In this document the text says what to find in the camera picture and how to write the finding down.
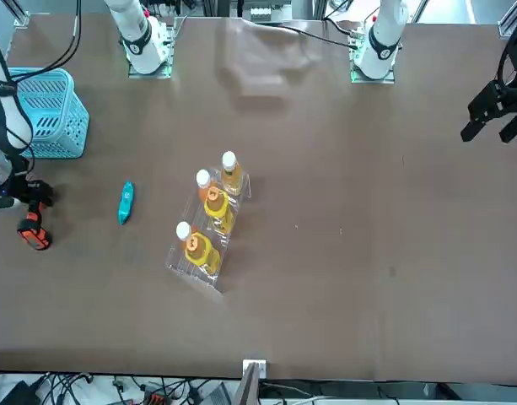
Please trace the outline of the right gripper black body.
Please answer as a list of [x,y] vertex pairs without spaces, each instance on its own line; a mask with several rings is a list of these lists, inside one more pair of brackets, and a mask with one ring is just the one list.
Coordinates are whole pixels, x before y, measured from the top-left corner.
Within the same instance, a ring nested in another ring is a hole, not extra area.
[[28,202],[26,180],[7,180],[0,185],[0,209],[14,208]]

